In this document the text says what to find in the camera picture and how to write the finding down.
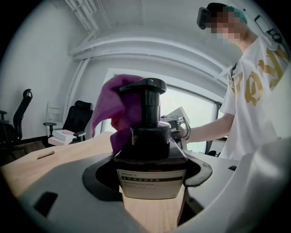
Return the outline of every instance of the white box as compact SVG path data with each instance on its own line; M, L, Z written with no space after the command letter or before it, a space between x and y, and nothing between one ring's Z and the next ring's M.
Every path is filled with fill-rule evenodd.
M190 119L187 116L186 112L184 111L183 107L179 107L175 109L173 112L166 115L167 118L178 118L178 117L185 117L186 121L190 125Z
M74 132L66 129L53 131L53 136L65 142L67 141L71 142L74 138L76 138L75 136L73 136L73 134Z
M48 139L48 143L51 144L51 145L54 145L54 146L63 146L63 145L68 145L70 144L71 141L62 141L54 136L50 137Z

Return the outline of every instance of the office chair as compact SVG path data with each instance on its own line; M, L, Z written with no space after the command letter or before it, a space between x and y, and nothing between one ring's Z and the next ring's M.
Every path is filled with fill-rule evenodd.
M9 121L4 119L5 111L0 111L0 148L7 148L9 154L15 159L13 155L13 147L18 141L22 139L21 122L24 113L32 99L31 89L26 89L23 92L23 100L20 103L13 117L13 126L9 124Z
M77 137L70 144L82 142L85 140L85 128L91 119L93 111L91 110L91 103L86 103L83 101L76 101L74 106L71 106L69 109L68 116L64 123L63 129L70 130L74 133L74 136ZM50 127L50 136L52 136L53 126L56 123L53 122L45 122L44 126ZM45 147L52 147L53 145L49 144L47 139L42 141Z

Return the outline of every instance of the desk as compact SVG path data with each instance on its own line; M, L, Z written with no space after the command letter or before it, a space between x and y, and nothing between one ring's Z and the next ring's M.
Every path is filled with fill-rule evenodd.
M112 151L110 132L72 145L35 151L9 163L1 171L16 197L54 167ZM161 233L176 228L184 187L175 199L139 200L123 196L126 210L149 232Z

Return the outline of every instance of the purple towel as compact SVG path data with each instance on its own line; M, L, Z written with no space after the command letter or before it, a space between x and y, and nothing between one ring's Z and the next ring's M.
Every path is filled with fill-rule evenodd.
M119 88L141 79L142 77L136 75L116 75L103 85L98 97L91 120L93 136L101 121L111 119L112 127L117 130L110 137L114 154L131 138L131 126L141 122L140 94L120 96Z

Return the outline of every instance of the chair armrest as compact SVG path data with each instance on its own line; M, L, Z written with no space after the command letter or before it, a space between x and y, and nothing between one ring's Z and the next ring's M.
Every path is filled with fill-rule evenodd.
M75 137L77 137L78 139L79 139L79 141L80 142L82 142L83 141L83 136L86 134L86 132L84 132L84 131L79 131L79 132L77 132L77 133L74 133L73 135L75 136Z
M44 122L44 126L56 126L54 122Z
M6 120L0 120L0 124L3 124L3 125L9 125L9 121L6 121Z
M7 112L0 110L0 114L1 114L1 120L4 120L4 115L7 114Z
M80 132L74 133L73 135L74 135L75 137L82 137L82 136L84 136L85 134L86 134L86 132L84 132L84 131L80 131Z
M44 122L44 126L50 127L50 136L53 136L53 126L56 126L56 123L54 122Z

